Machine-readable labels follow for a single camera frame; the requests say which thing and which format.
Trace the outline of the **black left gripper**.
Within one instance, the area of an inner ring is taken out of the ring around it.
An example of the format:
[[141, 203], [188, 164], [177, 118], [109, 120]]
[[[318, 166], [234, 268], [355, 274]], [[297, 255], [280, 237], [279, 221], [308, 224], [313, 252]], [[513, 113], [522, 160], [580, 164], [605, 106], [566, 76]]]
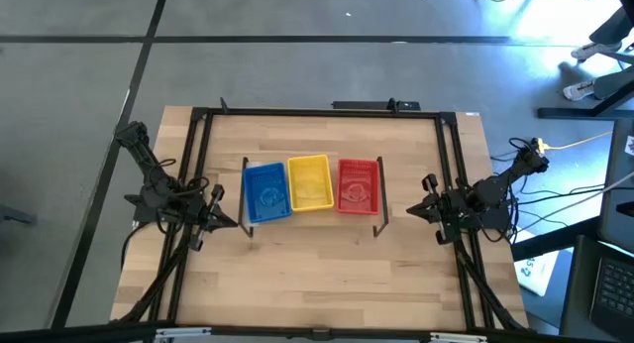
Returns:
[[193, 251], [200, 251], [203, 246], [203, 237], [206, 232], [212, 233], [219, 229], [236, 228], [235, 220], [225, 214], [219, 208], [219, 201], [224, 195], [224, 187], [215, 185], [211, 191], [211, 201], [202, 210], [197, 219], [198, 229], [190, 239], [189, 248]]

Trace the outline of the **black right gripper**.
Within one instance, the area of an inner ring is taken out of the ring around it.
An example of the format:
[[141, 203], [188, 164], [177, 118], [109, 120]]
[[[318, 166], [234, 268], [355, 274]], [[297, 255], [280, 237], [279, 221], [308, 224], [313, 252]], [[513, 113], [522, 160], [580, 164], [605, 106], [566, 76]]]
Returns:
[[422, 218], [428, 223], [437, 223], [439, 230], [436, 238], [439, 245], [459, 241], [462, 235], [461, 212], [457, 199], [453, 198], [455, 193], [453, 191], [439, 193], [437, 178], [432, 173], [422, 179], [422, 185], [428, 195], [420, 203], [407, 208], [408, 214]]

